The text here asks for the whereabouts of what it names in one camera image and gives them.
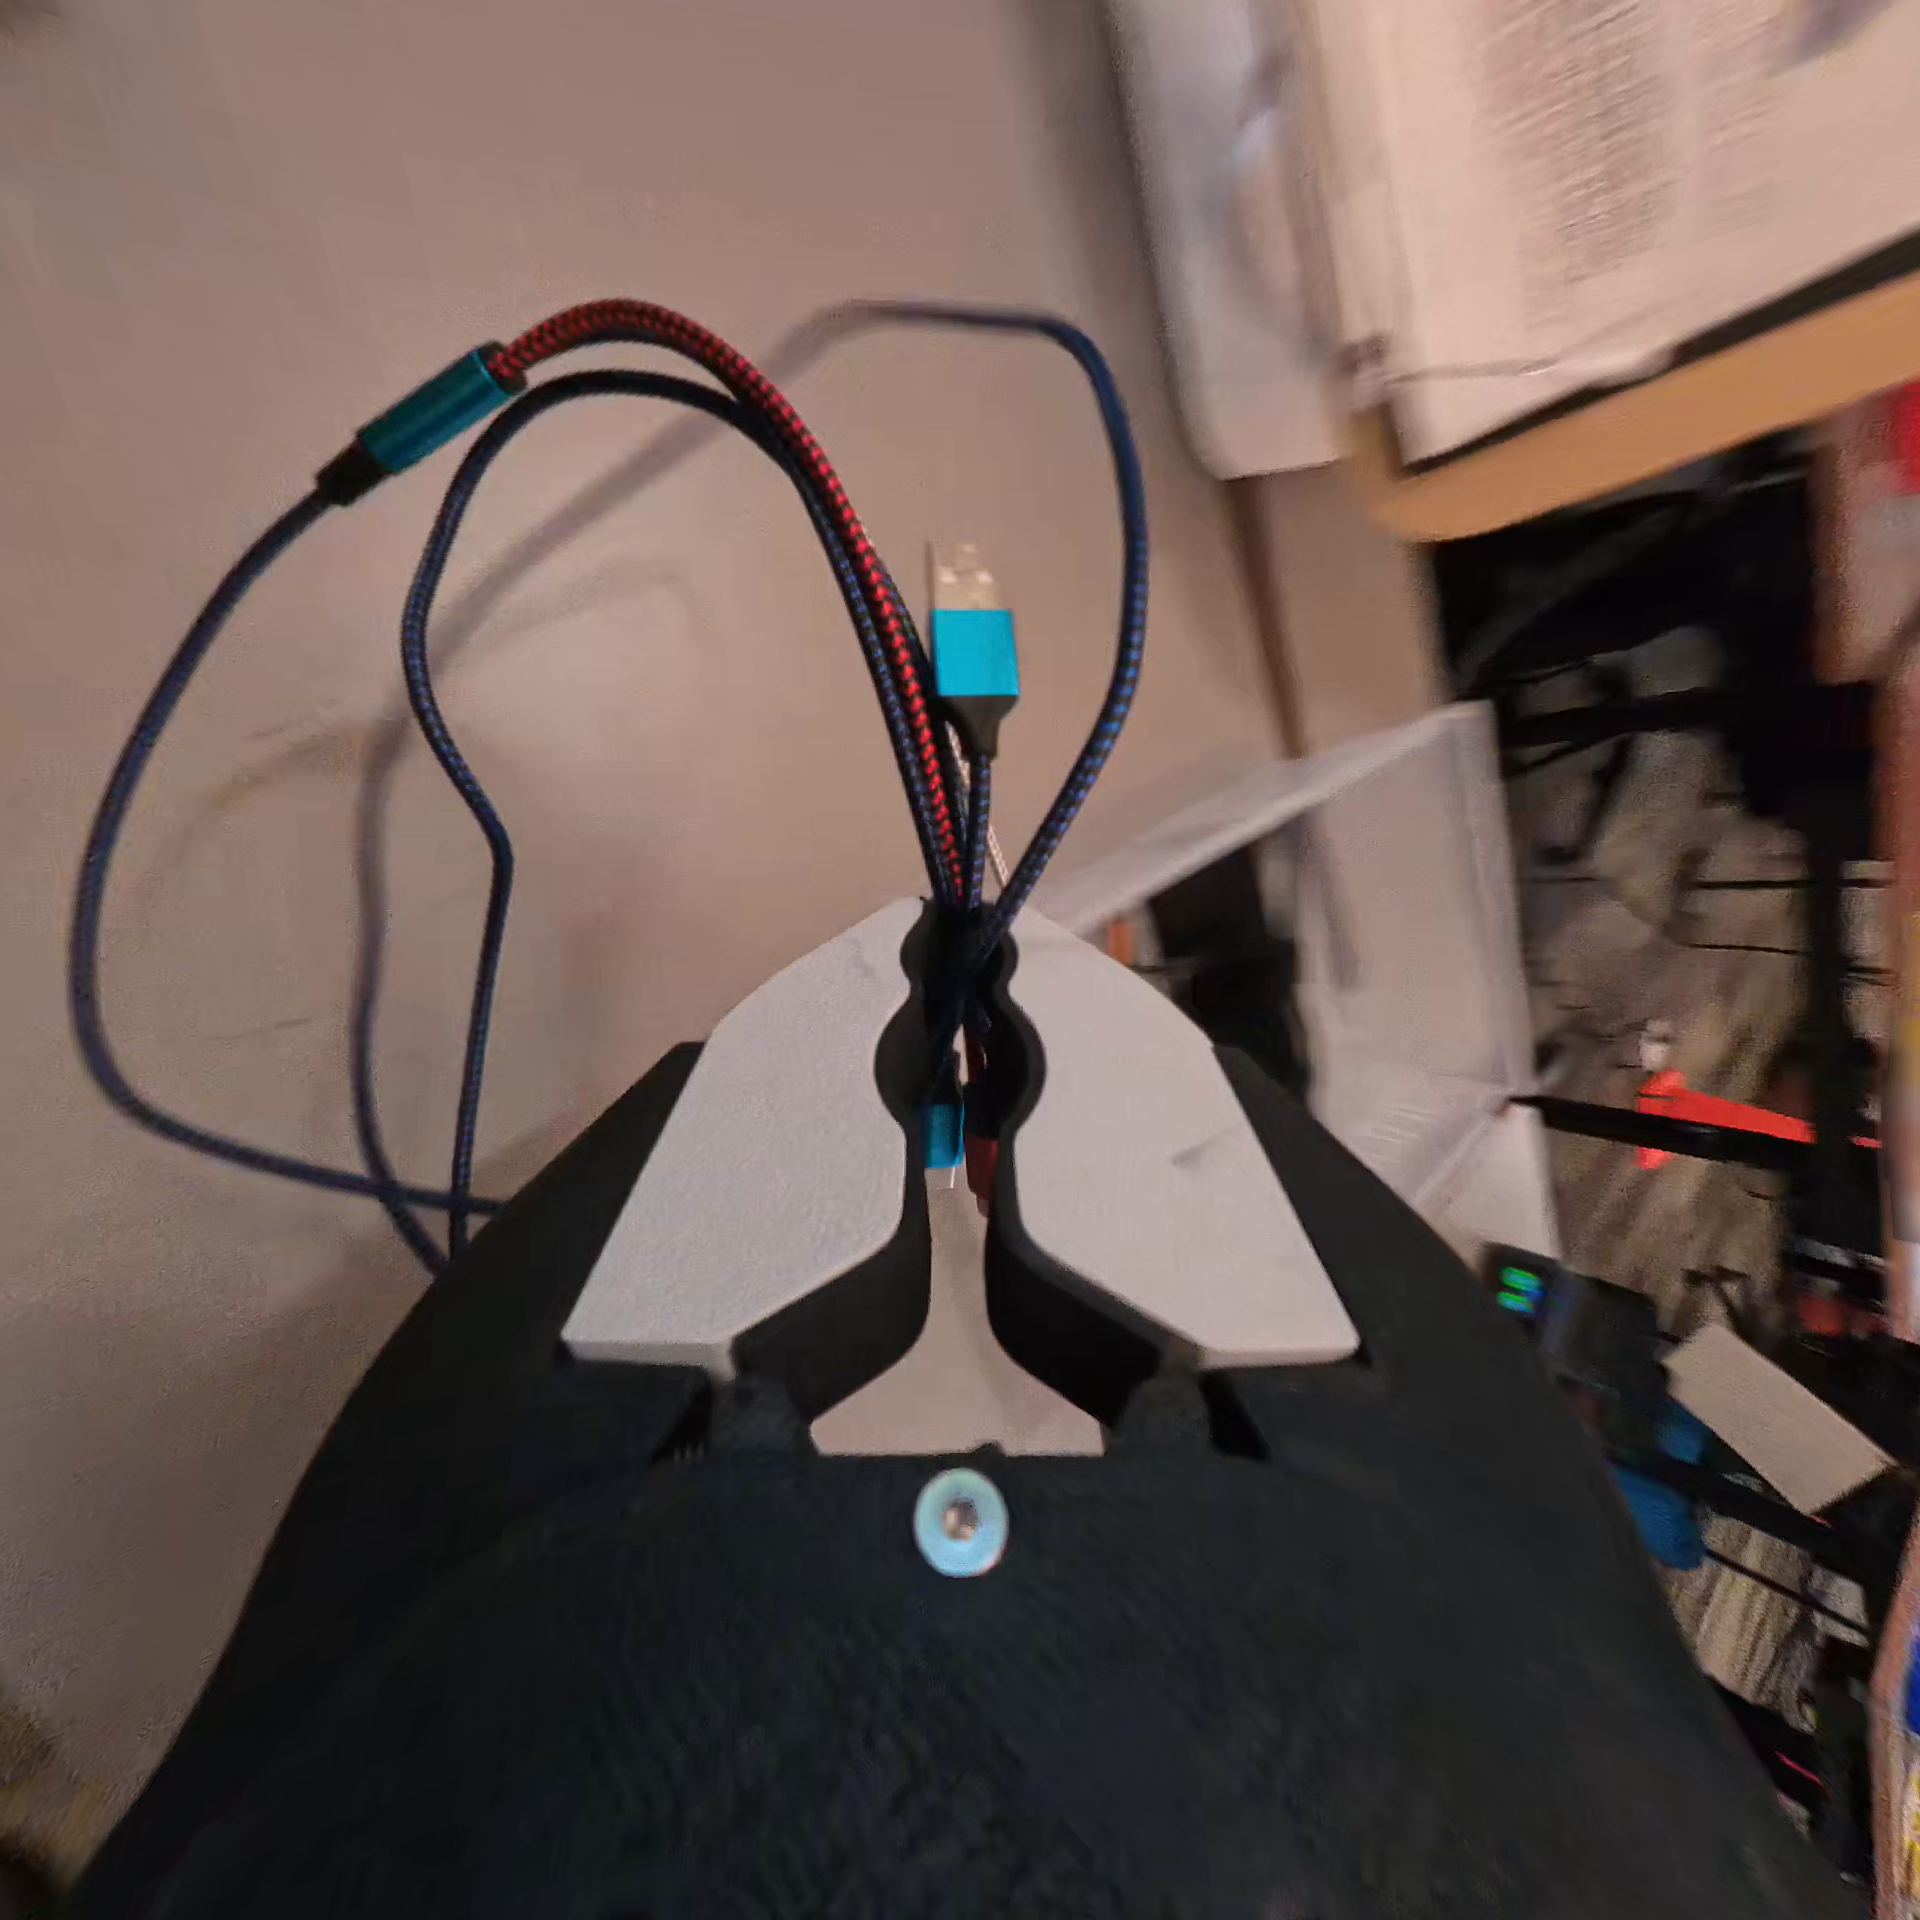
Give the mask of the black device green lights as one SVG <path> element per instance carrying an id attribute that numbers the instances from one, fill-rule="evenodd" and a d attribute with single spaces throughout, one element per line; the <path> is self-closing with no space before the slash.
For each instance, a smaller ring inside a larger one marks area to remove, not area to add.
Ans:
<path id="1" fill-rule="evenodd" d="M 1493 1241 L 1480 1277 L 1612 1464 L 1651 1559 L 1672 1573 L 1707 1562 L 1695 1503 L 1640 1469 L 1700 1464 L 1710 1434 L 1670 1394 L 1665 1337 L 1651 1297 L 1583 1279 L 1547 1256 Z"/>

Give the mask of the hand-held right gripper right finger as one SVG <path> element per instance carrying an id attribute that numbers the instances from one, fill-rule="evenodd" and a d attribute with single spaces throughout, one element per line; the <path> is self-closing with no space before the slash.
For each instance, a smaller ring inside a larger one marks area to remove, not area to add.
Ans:
<path id="1" fill-rule="evenodd" d="M 1045 917 L 995 982 L 983 1283 L 1006 1357 L 1116 1426 L 1161 1376 L 1326 1368 L 1359 1333 L 1245 1103 L 1171 1000 Z"/>

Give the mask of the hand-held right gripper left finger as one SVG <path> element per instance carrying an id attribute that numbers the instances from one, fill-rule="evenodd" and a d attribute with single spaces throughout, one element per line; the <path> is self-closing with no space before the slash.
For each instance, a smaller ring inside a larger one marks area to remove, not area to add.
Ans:
<path id="1" fill-rule="evenodd" d="M 817 1419 L 912 1349 L 923 920 L 888 903 L 717 1023 L 569 1311 L 572 1359 L 751 1376 Z"/>

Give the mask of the instruction sheet board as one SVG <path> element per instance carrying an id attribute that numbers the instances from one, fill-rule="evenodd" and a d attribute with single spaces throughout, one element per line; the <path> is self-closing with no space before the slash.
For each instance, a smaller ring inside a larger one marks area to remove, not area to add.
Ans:
<path id="1" fill-rule="evenodd" d="M 1214 478 L 1438 543 L 1916 381 L 1916 3 L 1107 11 Z"/>

